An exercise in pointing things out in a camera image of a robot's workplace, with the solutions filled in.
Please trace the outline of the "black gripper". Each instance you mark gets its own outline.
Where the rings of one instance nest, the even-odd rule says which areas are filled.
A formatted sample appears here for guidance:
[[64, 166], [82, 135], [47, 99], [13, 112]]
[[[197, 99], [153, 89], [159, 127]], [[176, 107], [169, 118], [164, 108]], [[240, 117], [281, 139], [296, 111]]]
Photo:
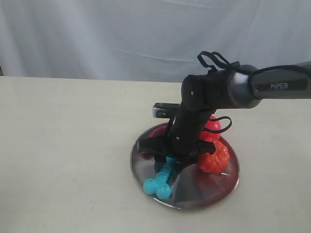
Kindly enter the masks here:
[[213, 154], [216, 149], [212, 142], [199, 139], [214, 110], [191, 112], [180, 105], [174, 118], [170, 118], [163, 135], [148, 139], [138, 139], [137, 152], [150, 149], [154, 154], [154, 170], [158, 173], [166, 157], [175, 159], [174, 174], [180, 174], [185, 168], [192, 165], [198, 156], [204, 153]]

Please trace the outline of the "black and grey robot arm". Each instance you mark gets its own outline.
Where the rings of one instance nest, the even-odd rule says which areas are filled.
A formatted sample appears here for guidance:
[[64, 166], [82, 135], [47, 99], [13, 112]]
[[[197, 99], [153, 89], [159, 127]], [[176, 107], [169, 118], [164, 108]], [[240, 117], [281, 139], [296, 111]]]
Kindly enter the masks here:
[[206, 75], [189, 75], [181, 85], [180, 104], [154, 105], [154, 115], [168, 118], [163, 135], [137, 140], [138, 152], [151, 152], [160, 163], [172, 158], [178, 171], [214, 153], [213, 143], [199, 138], [218, 109], [251, 109], [263, 99], [308, 99], [311, 96], [310, 62], [256, 69], [231, 64]]

